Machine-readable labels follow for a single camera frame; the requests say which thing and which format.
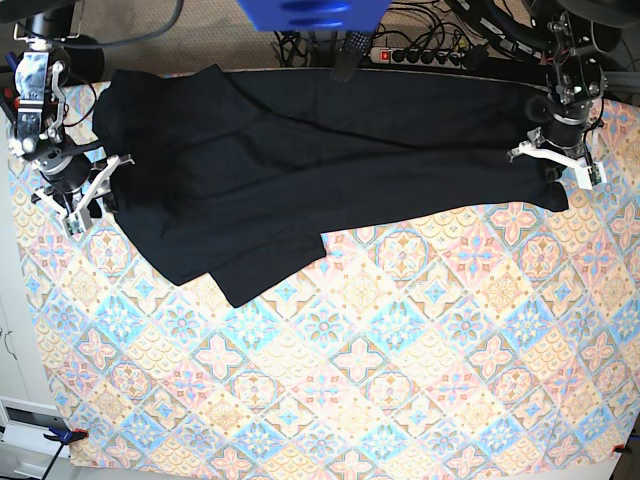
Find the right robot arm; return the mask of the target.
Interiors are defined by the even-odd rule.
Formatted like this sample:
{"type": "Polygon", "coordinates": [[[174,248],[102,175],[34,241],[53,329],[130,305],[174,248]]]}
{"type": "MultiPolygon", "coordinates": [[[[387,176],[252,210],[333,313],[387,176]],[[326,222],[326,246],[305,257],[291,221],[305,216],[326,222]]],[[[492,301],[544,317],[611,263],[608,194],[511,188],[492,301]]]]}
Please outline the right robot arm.
{"type": "Polygon", "coordinates": [[[82,16],[75,1],[3,1],[1,20],[14,23],[14,38],[24,41],[21,56],[9,54],[17,99],[10,140],[14,155],[31,164],[46,185],[31,202],[48,203],[64,217],[88,213],[91,219],[119,206],[111,192],[108,161],[92,162],[88,151],[101,143],[78,145],[67,134],[68,83],[91,87],[104,73],[105,56],[98,42],[80,32],[82,16]]]}

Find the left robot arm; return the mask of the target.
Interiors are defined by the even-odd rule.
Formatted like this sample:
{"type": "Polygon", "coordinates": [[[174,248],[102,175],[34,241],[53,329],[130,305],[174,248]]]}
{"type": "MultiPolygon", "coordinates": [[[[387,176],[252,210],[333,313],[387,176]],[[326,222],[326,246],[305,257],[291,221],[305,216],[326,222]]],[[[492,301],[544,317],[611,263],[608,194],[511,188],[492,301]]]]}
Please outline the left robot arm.
{"type": "Polygon", "coordinates": [[[553,162],[554,179],[565,169],[574,172],[578,187],[590,190],[607,181],[603,163],[593,159],[587,135],[603,126],[590,109],[604,96],[606,74],[601,57],[608,50],[598,44],[596,27],[617,33],[639,23],[637,1],[526,1],[532,30],[543,40],[533,45],[547,67],[548,93],[530,102],[541,108],[537,127],[507,153],[553,162]]]}

